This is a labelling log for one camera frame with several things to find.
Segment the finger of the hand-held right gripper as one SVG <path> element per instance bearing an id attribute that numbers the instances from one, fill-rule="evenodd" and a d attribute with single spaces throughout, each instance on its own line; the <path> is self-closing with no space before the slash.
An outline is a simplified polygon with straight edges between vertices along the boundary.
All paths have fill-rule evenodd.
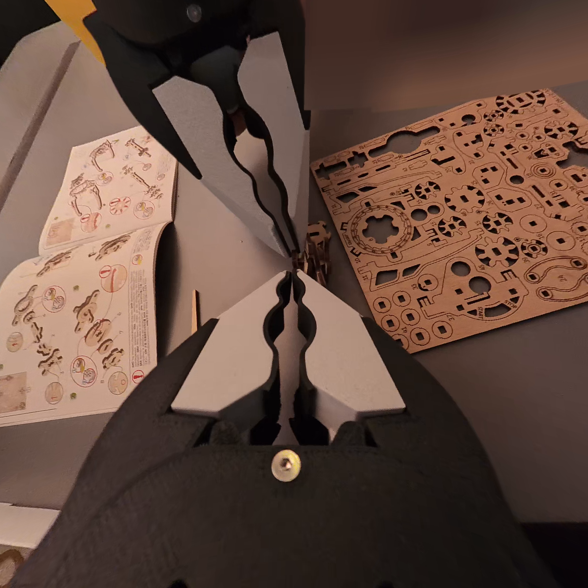
<path id="1" fill-rule="evenodd" d="M 224 136 L 224 112 L 207 86 L 172 77 L 153 94 L 202 174 L 202 184 L 263 243 L 290 256 L 275 223 L 255 198 L 254 179 Z"/>
<path id="2" fill-rule="evenodd" d="M 298 251 L 305 249 L 308 224 L 309 142 L 278 32 L 251 40 L 238 71 L 248 107 L 269 132 L 268 162 L 285 189 L 284 220 L 290 221 Z"/>

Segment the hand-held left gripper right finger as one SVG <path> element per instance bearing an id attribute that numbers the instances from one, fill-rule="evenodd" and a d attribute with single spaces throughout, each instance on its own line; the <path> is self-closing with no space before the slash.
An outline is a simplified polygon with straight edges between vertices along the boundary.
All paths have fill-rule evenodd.
<path id="1" fill-rule="evenodd" d="M 345 422 L 404 412 L 363 317 L 301 270 L 292 286 L 305 338 L 290 419 L 298 443 L 327 445 Z"/>

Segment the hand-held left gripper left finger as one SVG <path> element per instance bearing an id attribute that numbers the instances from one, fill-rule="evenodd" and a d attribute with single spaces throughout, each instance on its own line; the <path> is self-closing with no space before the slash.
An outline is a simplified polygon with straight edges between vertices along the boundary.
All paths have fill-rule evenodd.
<path id="1" fill-rule="evenodd" d="M 279 272 L 222 313 L 171 404 L 176 413 L 232 422 L 254 445 L 281 426 L 279 357 L 292 274 Z"/>

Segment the wooden model assembly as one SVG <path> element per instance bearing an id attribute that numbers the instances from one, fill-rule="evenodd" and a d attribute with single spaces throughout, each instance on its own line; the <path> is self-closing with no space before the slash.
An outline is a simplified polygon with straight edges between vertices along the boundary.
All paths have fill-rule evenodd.
<path id="1" fill-rule="evenodd" d="M 325 221 L 308 224 L 304 250 L 299 254 L 292 254 L 293 269 L 303 271 L 323 287 L 327 286 L 331 273 L 330 239 L 331 233 L 327 230 Z"/>

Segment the laser-cut wooden parts sheet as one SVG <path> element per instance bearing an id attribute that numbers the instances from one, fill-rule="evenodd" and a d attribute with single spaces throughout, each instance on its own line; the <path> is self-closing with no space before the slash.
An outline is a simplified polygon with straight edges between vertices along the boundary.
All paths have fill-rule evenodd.
<path id="1" fill-rule="evenodd" d="M 550 89 L 311 163 L 379 325 L 410 353 L 587 301 L 587 118 Z"/>

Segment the yellow plastic bin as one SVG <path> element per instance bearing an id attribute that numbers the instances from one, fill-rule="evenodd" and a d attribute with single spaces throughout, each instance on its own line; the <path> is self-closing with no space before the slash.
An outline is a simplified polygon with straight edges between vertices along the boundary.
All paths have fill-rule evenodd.
<path id="1" fill-rule="evenodd" d="M 105 65 L 104 57 L 92 34 L 84 25 L 84 18 L 96 11 L 93 1 L 46 1 L 55 14 L 70 27 L 99 63 Z"/>

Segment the illustrated instruction booklet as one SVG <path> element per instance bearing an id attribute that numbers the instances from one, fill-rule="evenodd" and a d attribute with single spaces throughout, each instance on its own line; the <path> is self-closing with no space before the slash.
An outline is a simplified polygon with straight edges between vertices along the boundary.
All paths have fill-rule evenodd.
<path id="1" fill-rule="evenodd" d="M 177 171 L 142 126 L 72 148 L 39 256 L 1 285 L 1 427 L 115 412 L 156 366 Z"/>

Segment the white cardboard box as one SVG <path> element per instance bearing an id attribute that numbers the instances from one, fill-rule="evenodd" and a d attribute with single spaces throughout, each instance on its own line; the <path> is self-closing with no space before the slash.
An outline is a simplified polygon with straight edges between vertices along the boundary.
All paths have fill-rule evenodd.
<path id="1" fill-rule="evenodd" d="M 1 546 L 35 549 L 60 513 L 1 502 Z"/>

